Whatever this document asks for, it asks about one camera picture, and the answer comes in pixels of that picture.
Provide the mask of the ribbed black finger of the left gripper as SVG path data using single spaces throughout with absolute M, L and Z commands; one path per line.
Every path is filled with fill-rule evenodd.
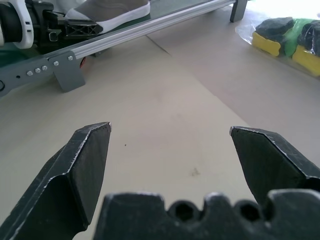
M 102 31 L 103 28 L 92 20 L 66 20 L 64 23 L 66 38 L 92 38 Z

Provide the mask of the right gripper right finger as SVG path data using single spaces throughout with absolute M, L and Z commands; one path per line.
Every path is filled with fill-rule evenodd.
M 271 190 L 320 190 L 319 167 L 280 134 L 243 126 L 232 126 L 229 134 L 258 203 L 264 203 Z

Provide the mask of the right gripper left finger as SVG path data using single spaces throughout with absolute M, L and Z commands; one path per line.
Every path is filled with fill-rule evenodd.
M 91 224 L 100 196 L 110 122 L 76 130 L 42 167 L 0 227 L 2 240 L 72 240 Z

